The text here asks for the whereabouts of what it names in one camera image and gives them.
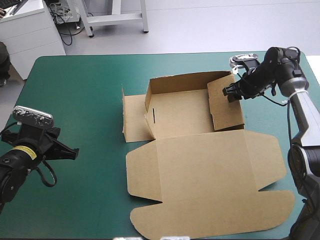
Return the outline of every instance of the gray floor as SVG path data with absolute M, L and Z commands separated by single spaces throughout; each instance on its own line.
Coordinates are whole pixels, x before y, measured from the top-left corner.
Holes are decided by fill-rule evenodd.
M 104 15 L 108 0 L 86 0 L 89 12 Z M 67 55 L 161 54 L 261 51 L 298 46 L 307 56 L 320 55 L 320 0 L 146 0 L 150 32 L 142 24 L 95 27 L 65 46 Z M 122 0 L 122 12 L 140 9 L 139 0 Z M 319 73 L 319 62 L 313 58 Z M 0 87 L 2 129 L 24 81 L 16 74 Z

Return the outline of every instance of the white cabinet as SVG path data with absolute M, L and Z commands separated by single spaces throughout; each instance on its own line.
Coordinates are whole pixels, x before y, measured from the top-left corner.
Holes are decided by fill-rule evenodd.
M 10 54 L 10 60 L 23 79 L 37 58 L 66 55 L 57 28 L 42 0 L 28 0 L 15 14 L 0 20 L 0 41 Z

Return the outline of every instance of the cardboard box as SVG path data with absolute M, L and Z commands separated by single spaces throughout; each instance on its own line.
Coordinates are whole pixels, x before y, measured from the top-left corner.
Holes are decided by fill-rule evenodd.
M 160 201 L 130 214 L 137 231 L 204 238 L 273 228 L 294 207 L 290 191 L 260 191 L 286 175 L 278 140 L 244 130 L 239 101 L 222 89 L 229 71 L 151 79 L 123 94 L 126 142 L 154 140 L 126 156 L 128 192 Z
M 259 191 L 286 175 L 278 140 L 246 130 L 162 138 L 126 156 L 128 192 L 161 201 L 132 210 L 147 239 L 204 238 L 283 223 L 291 191 Z
M 123 133 L 127 143 L 243 129 L 239 101 L 222 89 L 230 71 L 197 72 L 151 79 L 146 95 L 123 94 Z

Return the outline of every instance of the green table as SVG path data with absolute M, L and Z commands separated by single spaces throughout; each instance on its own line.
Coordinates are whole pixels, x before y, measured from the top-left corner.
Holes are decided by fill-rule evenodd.
M 75 161 L 56 160 L 58 183 L 45 187 L 36 172 L 27 178 L 0 215 L 0 238 L 113 238 L 138 236 L 130 211 L 153 203 L 127 192 L 126 154 L 146 142 L 125 143 L 122 134 L 122 87 L 126 95 L 144 94 L 150 78 L 202 71 L 229 70 L 229 57 L 239 52 L 82 55 L 39 58 L 17 101 L 55 118 L 59 140 L 80 148 Z M 260 60 L 264 52 L 257 52 Z M 305 58 L 301 67 L 310 82 L 310 95 L 320 106 L 320 86 Z M 281 101 L 279 90 L 275 97 Z M 245 128 L 274 135 L 283 157 L 289 149 L 286 108 L 264 98 L 241 102 Z M 0 144 L 0 153 L 11 147 Z M 220 237 L 278 239 L 288 235 L 301 208 L 291 174 L 268 190 L 292 190 L 294 211 L 279 227 L 268 231 Z

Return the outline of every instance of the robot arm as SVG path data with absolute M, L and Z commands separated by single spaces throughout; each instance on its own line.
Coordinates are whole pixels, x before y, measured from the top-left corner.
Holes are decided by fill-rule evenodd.
M 13 200 L 27 175 L 36 170 L 47 187 L 57 183 L 56 175 L 47 160 L 76 159 L 79 149 L 71 149 L 58 141 L 60 128 L 54 127 L 51 114 L 32 108 L 16 106 L 13 118 L 21 124 L 19 132 L 4 130 L 1 140 L 13 146 L 0 156 L 0 213 Z M 38 165 L 43 163 L 50 171 L 54 182 L 45 179 Z
M 289 167 L 298 193 L 307 198 L 305 205 L 292 226 L 290 240 L 320 239 L 320 113 L 308 94 L 309 83 L 299 65 L 300 50 L 296 47 L 271 47 L 264 61 L 258 62 L 255 54 L 234 56 L 230 59 L 233 72 L 245 68 L 240 80 L 223 89 L 229 102 L 258 96 L 272 88 L 276 95 L 288 98 L 288 124 L 290 105 L 298 125 L 298 134 L 291 139 L 288 153 Z

